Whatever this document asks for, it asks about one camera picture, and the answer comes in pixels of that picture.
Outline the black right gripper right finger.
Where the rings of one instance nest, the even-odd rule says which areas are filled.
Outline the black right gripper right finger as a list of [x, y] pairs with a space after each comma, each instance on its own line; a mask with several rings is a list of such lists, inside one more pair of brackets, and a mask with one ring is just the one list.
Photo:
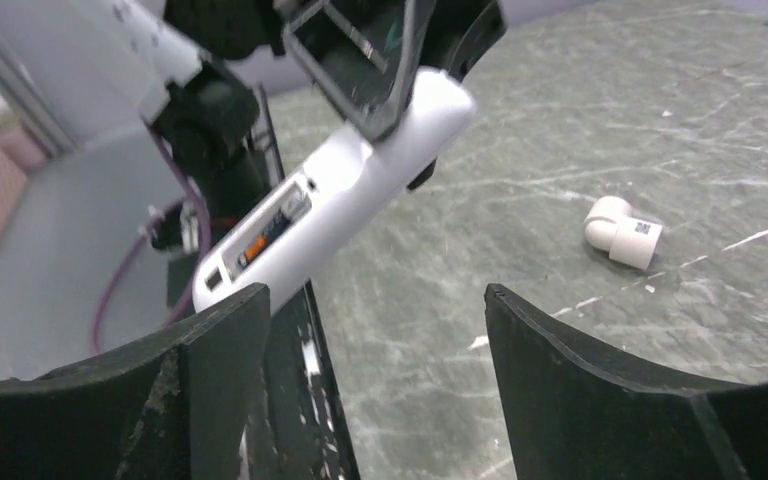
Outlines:
[[768, 479], [768, 381], [643, 359], [504, 285], [485, 319], [520, 479]]

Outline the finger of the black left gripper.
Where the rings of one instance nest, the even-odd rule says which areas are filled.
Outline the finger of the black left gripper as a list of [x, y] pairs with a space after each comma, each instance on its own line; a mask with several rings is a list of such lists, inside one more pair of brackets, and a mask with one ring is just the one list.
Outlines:
[[371, 142], [409, 102], [433, 1], [312, 1], [284, 25], [287, 51], [331, 106]]
[[407, 3], [407, 120], [419, 138], [409, 191], [435, 171], [437, 157], [460, 128], [442, 116], [454, 111], [454, 88], [505, 34], [498, 1], [409, 1]]

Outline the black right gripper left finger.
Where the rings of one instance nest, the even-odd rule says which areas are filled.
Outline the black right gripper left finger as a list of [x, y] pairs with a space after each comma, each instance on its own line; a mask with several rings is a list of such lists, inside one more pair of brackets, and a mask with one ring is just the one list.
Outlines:
[[0, 479], [235, 479], [270, 329], [254, 284], [33, 380], [0, 381]]

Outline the white remote control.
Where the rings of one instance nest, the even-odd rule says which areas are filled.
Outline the white remote control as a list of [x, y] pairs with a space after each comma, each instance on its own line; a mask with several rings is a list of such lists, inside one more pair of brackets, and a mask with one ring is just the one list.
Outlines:
[[[454, 111], [442, 116], [460, 128], [452, 144], [475, 119], [476, 101], [460, 82], [447, 75], [442, 80], [454, 88], [456, 100]], [[406, 189], [414, 178], [417, 132], [408, 126], [407, 109], [396, 131], [378, 142], [368, 142], [351, 123], [337, 129], [204, 257], [192, 281], [195, 310], [262, 283], [277, 312]], [[279, 210], [303, 217], [244, 270], [236, 267], [243, 244]]]

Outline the black AAA battery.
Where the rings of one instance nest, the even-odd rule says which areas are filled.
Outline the black AAA battery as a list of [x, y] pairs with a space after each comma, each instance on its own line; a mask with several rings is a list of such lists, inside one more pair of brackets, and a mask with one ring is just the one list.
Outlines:
[[288, 215], [279, 210], [265, 226], [261, 227], [251, 240], [243, 244], [243, 249], [236, 256], [234, 265], [244, 270], [272, 243], [274, 243], [286, 230], [288, 230], [303, 214]]

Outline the white plastic pipe elbow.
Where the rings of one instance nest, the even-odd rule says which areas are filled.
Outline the white plastic pipe elbow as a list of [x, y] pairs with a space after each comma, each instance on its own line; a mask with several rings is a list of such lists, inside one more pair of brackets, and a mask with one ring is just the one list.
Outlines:
[[647, 270], [664, 226], [635, 218], [629, 202], [617, 196], [597, 199], [583, 224], [587, 244], [614, 262]]

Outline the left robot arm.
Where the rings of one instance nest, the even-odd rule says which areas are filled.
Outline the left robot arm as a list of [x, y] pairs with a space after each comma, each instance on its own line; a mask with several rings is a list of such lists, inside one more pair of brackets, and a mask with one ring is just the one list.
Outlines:
[[231, 184], [253, 171], [253, 90], [228, 69], [261, 47], [291, 55], [365, 139], [401, 123], [423, 67], [463, 79], [504, 35], [496, 1], [42, 1], [59, 28], [167, 141], [209, 213], [240, 213]]

